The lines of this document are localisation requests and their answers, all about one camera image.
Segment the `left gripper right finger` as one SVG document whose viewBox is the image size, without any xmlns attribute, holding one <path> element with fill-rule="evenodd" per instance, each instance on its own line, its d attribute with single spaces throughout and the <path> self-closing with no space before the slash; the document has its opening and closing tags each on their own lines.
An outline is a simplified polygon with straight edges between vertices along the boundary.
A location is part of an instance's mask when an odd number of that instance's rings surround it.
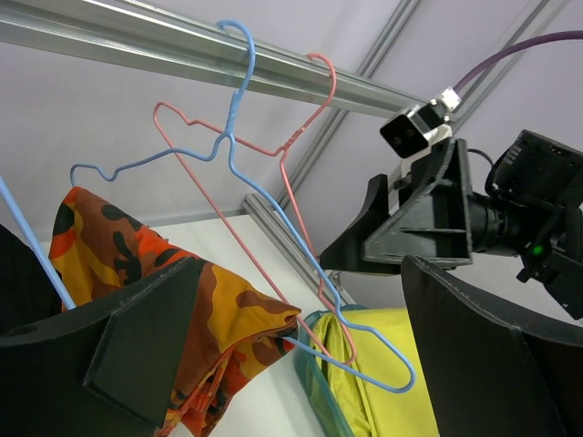
<svg viewBox="0 0 583 437">
<path fill-rule="evenodd" d="M 579 436 L 582 329 L 401 264 L 406 308 L 443 436 Z"/>
</svg>

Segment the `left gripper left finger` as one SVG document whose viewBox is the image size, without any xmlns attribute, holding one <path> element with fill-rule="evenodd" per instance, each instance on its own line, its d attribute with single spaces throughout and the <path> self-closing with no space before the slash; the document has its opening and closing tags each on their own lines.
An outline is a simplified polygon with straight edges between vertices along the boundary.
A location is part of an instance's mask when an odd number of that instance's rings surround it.
<svg viewBox="0 0 583 437">
<path fill-rule="evenodd" d="M 201 271 L 201 260 L 181 259 L 2 337 L 2 435 L 153 435 L 165 421 Z"/>
</svg>

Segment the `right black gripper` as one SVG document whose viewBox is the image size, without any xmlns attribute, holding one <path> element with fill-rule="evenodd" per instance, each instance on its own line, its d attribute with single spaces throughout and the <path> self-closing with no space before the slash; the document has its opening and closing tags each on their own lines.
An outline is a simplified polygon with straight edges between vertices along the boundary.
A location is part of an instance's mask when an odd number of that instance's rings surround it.
<svg viewBox="0 0 583 437">
<path fill-rule="evenodd" d="M 400 274 L 406 256 L 436 265 L 472 260 L 465 142 L 447 138 L 389 183 L 368 182 L 361 211 L 319 256 L 323 269 Z"/>
</svg>

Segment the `yellow trousers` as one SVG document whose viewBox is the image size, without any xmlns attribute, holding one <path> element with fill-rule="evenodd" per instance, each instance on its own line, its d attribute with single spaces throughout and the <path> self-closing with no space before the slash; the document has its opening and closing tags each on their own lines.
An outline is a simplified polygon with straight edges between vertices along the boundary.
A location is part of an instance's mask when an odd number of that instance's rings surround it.
<svg viewBox="0 0 583 437">
<path fill-rule="evenodd" d="M 405 308 L 343 311 L 352 323 L 370 325 L 380 331 L 414 367 L 414 387 L 403 394 L 391 393 L 363 382 L 363 400 L 372 425 L 371 436 L 440 436 L 414 342 L 411 322 Z M 358 350 L 351 367 L 379 382 L 403 387 L 410 381 L 406 366 L 373 335 L 351 333 Z"/>
</svg>

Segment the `orange red camouflage trousers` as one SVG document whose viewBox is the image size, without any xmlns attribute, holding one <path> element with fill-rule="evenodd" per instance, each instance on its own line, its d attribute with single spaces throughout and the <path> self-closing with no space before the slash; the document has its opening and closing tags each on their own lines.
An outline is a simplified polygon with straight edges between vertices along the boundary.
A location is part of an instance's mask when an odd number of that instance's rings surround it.
<svg viewBox="0 0 583 437">
<path fill-rule="evenodd" d="M 77 306 L 152 275 L 190 252 L 169 243 L 103 198 L 72 188 L 53 227 L 49 258 Z M 239 275 L 197 259 L 195 305 L 178 375 L 158 436 L 183 423 L 209 435 L 233 396 L 292 350 L 298 308 L 254 289 Z"/>
</svg>

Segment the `pink wire hanger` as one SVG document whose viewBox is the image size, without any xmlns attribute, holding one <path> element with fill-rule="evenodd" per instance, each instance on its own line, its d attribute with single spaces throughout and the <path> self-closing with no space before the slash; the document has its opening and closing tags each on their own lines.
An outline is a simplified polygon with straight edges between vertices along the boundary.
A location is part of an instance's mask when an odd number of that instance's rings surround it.
<svg viewBox="0 0 583 437">
<path fill-rule="evenodd" d="M 329 70 L 329 75 L 331 78 L 331 86 L 330 86 L 330 91 L 328 96 L 326 97 L 326 99 L 324 100 L 324 102 L 322 104 L 320 104 L 320 106 L 310 115 L 310 117 L 290 136 L 290 138 L 280 147 L 278 147 L 277 149 L 273 150 L 273 151 L 269 151 L 265 148 L 261 148 L 259 146 L 256 146 L 252 143 L 250 143 L 249 141 L 243 140 L 242 138 L 239 137 L 235 137 L 235 141 L 241 145 L 243 145 L 244 147 L 247 147 L 251 150 L 254 150 L 256 152 L 261 153 L 262 155 L 274 158 L 277 156 L 281 156 L 280 157 L 280 161 L 279 161 L 279 169 L 281 172 L 281 179 L 283 181 L 284 187 L 286 189 L 286 192 L 288 194 L 288 197 L 290 198 L 290 201 L 292 203 L 292 207 L 295 213 L 296 218 L 299 221 L 300 224 L 300 228 L 302 231 L 303 236 L 306 238 L 306 243 L 307 246 L 309 248 L 310 253 L 313 255 L 314 254 L 314 250 L 313 250 L 313 244 L 311 241 L 311 238 L 309 236 L 309 233 L 307 231 L 307 228 L 304 224 L 303 218 L 302 218 L 302 213 L 300 212 L 300 209 L 298 207 L 297 201 L 295 199 L 295 196 L 293 194 L 292 191 L 292 185 L 290 183 L 290 180 L 288 178 L 288 174 L 285 168 L 285 164 L 286 164 L 286 160 L 290 154 L 290 148 L 292 147 L 292 145 L 297 141 L 297 139 L 300 137 L 301 134 L 303 134 L 306 129 L 310 126 L 310 124 L 323 112 L 323 110 L 332 102 L 332 98 L 334 97 L 335 91 L 336 91 L 336 86 L 337 86 L 337 75 L 336 75 L 336 70 L 335 67 L 333 66 L 332 61 L 319 53 L 309 53 L 306 55 L 307 58 L 309 58 L 310 60 L 320 60 L 322 61 L 328 68 Z M 165 140 L 165 142 L 167 143 L 167 145 L 169 146 L 170 149 L 174 148 L 173 142 L 169 139 L 166 131 L 164 130 L 164 128 L 161 126 L 161 124 L 159 123 L 159 119 L 158 119 L 158 114 L 159 114 L 159 110 L 165 107 L 167 109 L 169 109 L 170 111 L 174 112 L 175 114 L 179 115 L 179 117 L 182 119 L 182 121 L 187 125 L 187 126 L 196 126 L 196 125 L 201 125 L 205 128 L 208 128 L 216 133 L 220 132 L 220 129 L 218 127 L 215 127 L 211 124 L 209 124 L 208 122 L 201 120 L 201 119 L 188 119 L 186 117 L 186 115 L 179 110 L 178 108 L 172 106 L 170 103 L 167 102 L 158 102 L 153 109 L 153 113 L 152 113 L 152 118 L 153 118 L 153 122 L 154 122 L 154 126 L 156 127 L 156 129 L 158 130 L 158 132 L 160 133 L 160 135 L 162 135 L 163 139 Z M 243 249 L 243 251 L 245 252 L 245 254 L 248 256 L 248 258 L 251 260 L 251 262 L 254 264 L 254 266 L 258 269 L 259 273 L 263 276 L 263 278 L 265 278 L 268 282 L 268 284 L 272 287 L 272 289 L 276 292 L 276 294 L 284 301 L 284 302 L 288 302 L 285 299 L 285 296 L 283 295 L 283 293 L 280 291 L 280 289 L 275 285 L 275 282 L 271 279 L 271 277 L 268 275 L 268 273 L 263 269 L 262 265 L 259 263 L 259 261 L 256 260 L 256 258 L 251 254 L 251 251 L 248 249 L 248 247 L 246 246 L 246 244 L 242 241 L 242 239 L 240 238 L 239 234 L 234 230 L 234 228 L 231 226 L 231 224 L 228 222 L 228 220 L 226 219 L 226 217 L 224 216 L 224 214 L 222 213 L 222 211 L 219 209 L 218 205 L 215 203 L 215 201 L 212 199 L 212 197 L 210 196 L 210 194 L 206 191 L 206 189 L 202 186 L 202 184 L 199 182 L 199 180 L 197 179 L 197 177 L 195 176 L 194 172 L 192 171 L 192 169 L 189 167 L 189 164 L 186 162 L 186 160 L 182 157 L 182 155 L 176 154 L 177 159 L 179 160 L 179 163 L 181 164 L 181 166 L 183 166 L 183 168 L 185 169 L 185 171 L 187 172 L 187 174 L 189 175 L 189 177 L 192 179 L 192 181 L 195 183 L 195 185 L 197 186 L 197 188 L 199 189 L 199 191 L 201 192 L 201 194 L 203 195 L 203 197 L 210 203 L 210 205 L 212 206 L 212 208 L 219 214 L 220 219 L 222 220 L 222 222 L 225 224 L 225 226 L 227 227 L 227 229 L 229 230 L 229 232 L 231 233 L 231 235 L 236 239 L 236 241 L 238 242 L 238 244 L 240 245 L 240 247 Z"/>
</svg>

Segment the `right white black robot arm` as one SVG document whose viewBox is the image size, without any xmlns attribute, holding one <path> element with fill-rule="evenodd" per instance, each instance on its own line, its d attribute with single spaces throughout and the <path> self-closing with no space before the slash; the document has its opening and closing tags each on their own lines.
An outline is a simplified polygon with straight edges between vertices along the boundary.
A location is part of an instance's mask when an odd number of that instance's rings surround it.
<svg viewBox="0 0 583 437">
<path fill-rule="evenodd" d="M 361 211 L 320 256 L 323 268 L 396 275 L 415 256 L 442 269 L 475 254 L 518 257 L 574 319 L 582 316 L 582 155 L 525 130 L 492 166 L 482 193 L 468 148 L 446 138 L 397 178 L 373 177 Z"/>
</svg>

